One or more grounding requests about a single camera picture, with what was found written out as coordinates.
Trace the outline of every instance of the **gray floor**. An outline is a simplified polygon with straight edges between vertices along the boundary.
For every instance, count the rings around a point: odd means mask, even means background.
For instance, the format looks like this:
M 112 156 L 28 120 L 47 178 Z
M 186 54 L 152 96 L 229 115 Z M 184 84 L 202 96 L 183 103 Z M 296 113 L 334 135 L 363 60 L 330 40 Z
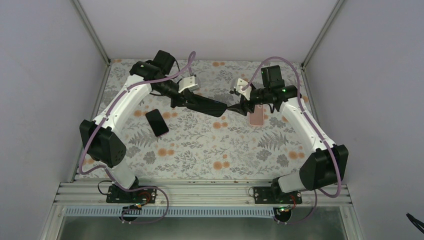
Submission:
M 292 221 L 310 209 L 293 211 Z M 277 225 L 266 218 L 176 218 L 147 225 L 122 224 L 117 217 L 65 217 L 61 240 L 344 240 L 345 229 L 338 207 L 319 207 L 299 225 Z

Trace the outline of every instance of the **tabletop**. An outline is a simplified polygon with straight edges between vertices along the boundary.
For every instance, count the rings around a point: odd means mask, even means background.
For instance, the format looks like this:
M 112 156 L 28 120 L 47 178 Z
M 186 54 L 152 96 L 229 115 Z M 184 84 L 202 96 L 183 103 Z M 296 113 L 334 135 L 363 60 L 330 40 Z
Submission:
M 102 96 L 100 113 L 124 85 L 129 70 L 139 59 L 114 59 Z M 178 60 L 179 66 L 187 64 Z M 228 106 L 240 101 L 230 94 L 234 79 L 250 80 L 259 66 L 258 61 L 195 60 L 191 67 L 200 80 L 201 88 L 195 94 L 211 98 Z M 279 64 L 287 85 L 296 85 L 292 69 Z M 300 74 L 301 67 L 293 63 Z M 174 66 L 171 74 L 178 71 Z M 310 109 L 309 100 L 300 75 L 300 92 Z M 261 74 L 253 84 L 262 86 Z M 290 123 L 277 111 L 270 113 L 264 105 L 264 125 L 251 126 L 248 118 L 233 111 L 213 117 L 185 107 L 170 107 L 170 99 L 148 95 L 137 105 L 122 130 L 127 151 L 124 158 L 136 176 L 143 179 L 273 179 L 295 171 L 306 161 L 302 143 Z M 147 122 L 146 113 L 158 109 L 169 132 L 156 137 Z M 99 164 L 90 156 L 84 161 L 88 170 Z M 85 178 L 105 178 L 103 170 L 96 170 Z

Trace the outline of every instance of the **ribbed metal strip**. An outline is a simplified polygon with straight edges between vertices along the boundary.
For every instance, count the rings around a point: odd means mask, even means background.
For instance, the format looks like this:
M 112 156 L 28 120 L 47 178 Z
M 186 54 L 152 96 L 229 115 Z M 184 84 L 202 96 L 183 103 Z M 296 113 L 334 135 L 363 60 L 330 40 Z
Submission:
M 145 206 L 141 210 L 133 210 L 131 217 L 160 217 L 165 207 Z M 119 217 L 122 206 L 68 206 L 66 216 L 69 217 Z M 272 207 L 169 207 L 167 217 L 174 218 L 270 218 Z

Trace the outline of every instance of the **floral tablecloth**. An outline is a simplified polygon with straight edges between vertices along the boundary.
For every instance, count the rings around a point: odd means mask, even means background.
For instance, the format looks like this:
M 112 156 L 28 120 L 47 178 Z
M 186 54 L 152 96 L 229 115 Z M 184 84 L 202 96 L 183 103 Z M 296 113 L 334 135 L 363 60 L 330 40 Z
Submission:
M 99 113 L 124 85 L 137 61 L 112 61 Z M 178 63 L 185 66 L 187 61 Z M 256 61 L 196 60 L 192 69 L 201 81 L 201 88 L 195 93 L 233 105 L 240 97 L 229 94 L 231 81 L 250 80 L 259 64 Z M 285 84 L 295 85 L 296 77 L 291 68 L 283 63 L 280 66 Z M 300 65 L 294 63 L 294 66 L 300 73 Z M 177 71 L 174 66 L 171 74 Z M 254 85 L 262 86 L 260 74 Z M 310 109 L 303 79 L 300 91 Z M 145 117 L 153 109 L 159 109 L 169 128 L 169 133 L 159 138 Z M 298 171 L 308 156 L 294 129 L 277 111 L 271 114 L 267 105 L 264 110 L 264 125 L 251 126 L 246 116 L 232 111 L 213 117 L 183 107 L 173 109 L 169 98 L 149 95 L 136 107 L 122 131 L 127 148 L 124 161 L 136 176 L 144 179 L 273 179 Z M 87 156 L 83 169 L 97 164 Z M 106 174 L 96 170 L 83 177 L 105 178 Z

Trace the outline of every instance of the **pink phone case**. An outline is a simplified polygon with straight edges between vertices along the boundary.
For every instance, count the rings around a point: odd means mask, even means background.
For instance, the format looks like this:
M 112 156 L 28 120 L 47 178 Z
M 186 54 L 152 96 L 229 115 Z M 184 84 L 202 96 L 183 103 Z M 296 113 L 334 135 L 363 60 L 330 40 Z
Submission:
M 264 107 L 262 105 L 255 105 L 254 112 L 247 113 L 249 118 L 249 124 L 252 126 L 263 126 L 264 125 Z

